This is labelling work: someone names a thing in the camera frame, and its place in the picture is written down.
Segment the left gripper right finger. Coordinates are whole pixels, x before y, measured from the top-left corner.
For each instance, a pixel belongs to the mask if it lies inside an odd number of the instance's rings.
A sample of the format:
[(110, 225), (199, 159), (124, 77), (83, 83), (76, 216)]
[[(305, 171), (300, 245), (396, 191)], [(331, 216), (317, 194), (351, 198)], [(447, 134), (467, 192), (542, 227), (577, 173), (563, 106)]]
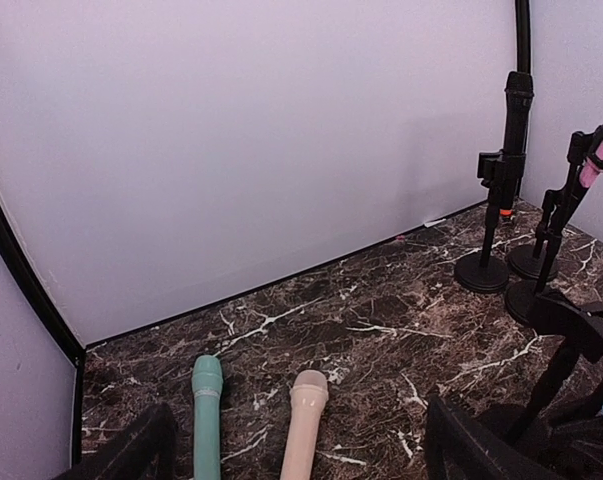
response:
[(558, 479), (518, 453), (463, 409), (428, 400), (424, 458), (430, 479)]

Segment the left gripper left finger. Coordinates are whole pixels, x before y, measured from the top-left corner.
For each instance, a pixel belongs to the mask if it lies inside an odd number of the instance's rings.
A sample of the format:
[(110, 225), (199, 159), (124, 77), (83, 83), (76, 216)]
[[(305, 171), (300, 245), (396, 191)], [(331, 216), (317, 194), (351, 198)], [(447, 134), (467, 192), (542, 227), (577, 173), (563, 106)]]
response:
[(177, 432), (169, 405), (151, 405), (92, 457), (57, 479), (145, 479), (151, 466), (154, 479), (173, 479)]

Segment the mint green microphone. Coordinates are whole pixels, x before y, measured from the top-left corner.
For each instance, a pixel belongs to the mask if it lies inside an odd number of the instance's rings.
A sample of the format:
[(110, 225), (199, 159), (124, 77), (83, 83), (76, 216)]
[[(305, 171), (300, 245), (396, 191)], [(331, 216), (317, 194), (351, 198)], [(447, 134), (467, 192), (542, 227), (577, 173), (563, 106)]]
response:
[(220, 400), (223, 372), (217, 357), (201, 355), (196, 359), (191, 386), (194, 400), (193, 478), (220, 479)]

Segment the beige microphone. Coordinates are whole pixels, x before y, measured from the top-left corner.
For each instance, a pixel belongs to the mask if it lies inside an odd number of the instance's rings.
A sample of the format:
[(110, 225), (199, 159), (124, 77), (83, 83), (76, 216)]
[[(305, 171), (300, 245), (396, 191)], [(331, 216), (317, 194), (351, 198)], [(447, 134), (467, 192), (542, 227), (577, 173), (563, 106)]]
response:
[(281, 480), (311, 477), (322, 413), (328, 401), (328, 382), (317, 370), (298, 374), (290, 391), (291, 418)]

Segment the black stand of blue microphone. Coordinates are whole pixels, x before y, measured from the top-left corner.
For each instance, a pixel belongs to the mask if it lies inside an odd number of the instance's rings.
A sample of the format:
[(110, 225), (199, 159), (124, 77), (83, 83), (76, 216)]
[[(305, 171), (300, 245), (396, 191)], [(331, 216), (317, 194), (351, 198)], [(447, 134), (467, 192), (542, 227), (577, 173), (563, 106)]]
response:
[(507, 312), (536, 334), (561, 336), (563, 341), (534, 386), (523, 413), (505, 434), (510, 445), (550, 405), (581, 357), (590, 363), (603, 357), (603, 304), (577, 306), (557, 289), (546, 288), (537, 293), (535, 288), (533, 281), (509, 286), (504, 297)]

